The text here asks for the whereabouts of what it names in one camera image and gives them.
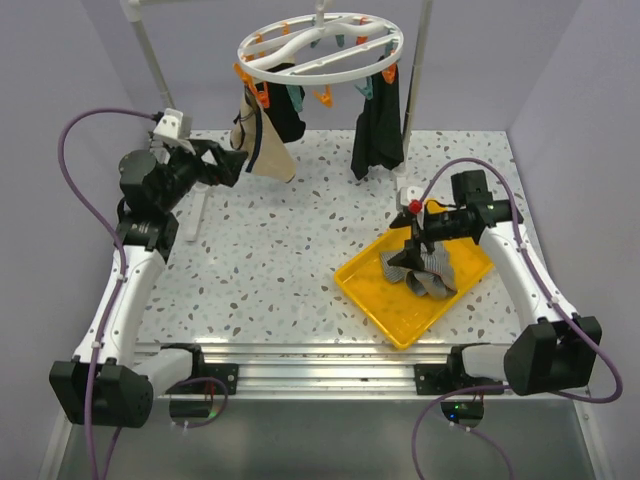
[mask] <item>tan towel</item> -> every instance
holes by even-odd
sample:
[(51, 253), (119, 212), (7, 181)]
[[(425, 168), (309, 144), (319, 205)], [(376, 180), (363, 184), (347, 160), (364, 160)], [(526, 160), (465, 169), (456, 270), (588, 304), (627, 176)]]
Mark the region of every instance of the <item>tan towel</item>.
[(231, 147), (249, 153), (246, 171), (263, 177), (290, 182), (296, 175), (296, 164), (280, 140), (262, 105), (245, 88), (240, 113), (231, 131)]

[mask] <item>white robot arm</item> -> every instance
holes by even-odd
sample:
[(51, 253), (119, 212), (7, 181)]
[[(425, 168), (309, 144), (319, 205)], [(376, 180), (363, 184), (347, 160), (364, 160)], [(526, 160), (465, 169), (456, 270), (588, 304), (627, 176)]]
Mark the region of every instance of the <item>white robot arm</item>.
[[(432, 251), (434, 242), (471, 237), (491, 258), (513, 300), (522, 334), (511, 346), (473, 344), (454, 347), (449, 355), (445, 383), (438, 390), (474, 385), (474, 379), (508, 382), (518, 395), (564, 390), (589, 382), (596, 353), (573, 332), (554, 304), (570, 315), (591, 340), (599, 344), (602, 331), (594, 317), (580, 317), (560, 293), (546, 268), (531, 248), (526, 228), (519, 218), (522, 244), (514, 238), (508, 200), (494, 200), (482, 170), (466, 171), (451, 178), (456, 208), (430, 214), (418, 201), (423, 191), (405, 187), (398, 195), (403, 211), (391, 228), (410, 226), (412, 235), (404, 250), (389, 263), (415, 270), (423, 265), (421, 249)], [(552, 293), (552, 303), (534, 280), (521, 249), (527, 253)]]
[[(105, 293), (72, 359), (55, 362), (49, 373), (49, 382), (72, 423), (84, 422), (89, 385), (93, 385), (94, 425), (140, 427), (155, 397), (182, 380), (204, 376), (204, 359), (197, 345), (169, 345), (143, 363), (133, 364), (144, 308), (164, 271), (178, 230), (171, 210), (197, 181), (235, 185), (247, 157), (245, 152), (226, 151), (210, 140), (187, 140), (189, 125), (188, 117), (167, 109), (158, 116), (154, 136), (163, 141), (168, 161), (160, 163), (149, 151), (137, 150), (120, 162), (124, 198), (118, 206), (116, 232), (123, 252), (114, 252)], [(215, 163), (202, 160), (207, 153)], [(121, 269), (121, 253), (126, 258), (125, 269)], [(115, 302), (109, 305), (120, 281)], [(96, 334), (105, 313), (108, 316), (97, 343)], [(92, 365), (95, 374), (89, 381)]]

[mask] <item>lavender wall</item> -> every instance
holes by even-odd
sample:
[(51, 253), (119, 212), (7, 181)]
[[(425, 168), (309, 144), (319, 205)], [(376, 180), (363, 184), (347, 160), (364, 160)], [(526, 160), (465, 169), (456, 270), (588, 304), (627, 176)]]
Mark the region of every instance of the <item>lavender wall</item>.
[[(82, 0), (134, 103), (159, 108), (135, 36), (118, 0)], [(514, 120), (580, 0), (435, 0), (415, 126), (420, 129), (504, 130)], [(336, 0), (334, 11), (389, 18), (407, 36), (401, 64), (406, 95), (421, 0)], [(151, 42), (178, 108), (198, 128), (226, 129), (238, 109), (239, 80), (231, 66), (252, 31), (313, 11), (312, 0), (209, 0), (143, 10)], [(321, 42), (318, 49), (335, 42)], [(363, 98), (336, 86), (338, 104), (305, 102), (310, 128), (353, 128)]]
[[(509, 131), (548, 265), (604, 329), (624, 379), (596, 409), (620, 480), (638, 478), (640, 3), (584, 0)], [(602, 363), (592, 390), (613, 390)]]
[[(4, 1), (0, 45), (0, 478), (31, 480), (58, 412), (49, 368), (90, 323), (112, 252), (58, 172), (57, 136), (81, 111), (131, 103), (77, 0)], [(117, 162), (143, 134), (113, 117), (72, 134), (71, 173), (111, 220)]]

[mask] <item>sock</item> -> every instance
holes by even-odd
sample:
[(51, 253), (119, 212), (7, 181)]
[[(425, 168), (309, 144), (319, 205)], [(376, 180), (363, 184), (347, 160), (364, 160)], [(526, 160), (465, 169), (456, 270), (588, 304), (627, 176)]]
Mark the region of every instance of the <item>sock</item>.
[(435, 251), (429, 255), (422, 251), (424, 271), (409, 270), (403, 267), (392, 267), (389, 260), (401, 250), (381, 252), (380, 262), (385, 278), (391, 283), (405, 281), (413, 293), (422, 297), (431, 295), (434, 298), (447, 298), (457, 293), (455, 273), (449, 262), (449, 252), (442, 242), (435, 244)]

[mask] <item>plastic tray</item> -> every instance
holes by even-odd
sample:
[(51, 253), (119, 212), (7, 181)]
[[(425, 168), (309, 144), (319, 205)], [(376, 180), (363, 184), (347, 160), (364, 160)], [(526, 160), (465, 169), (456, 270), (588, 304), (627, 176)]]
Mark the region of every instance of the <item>plastic tray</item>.
[[(436, 213), (444, 209), (431, 202), (429, 211)], [(441, 300), (428, 295), (418, 297), (404, 282), (389, 283), (380, 264), (380, 252), (401, 249), (410, 233), (409, 227), (387, 231), (334, 276), (344, 293), (401, 350), (418, 340), (493, 268), (489, 257), (470, 238), (446, 241), (444, 245), (456, 274), (458, 293)]]

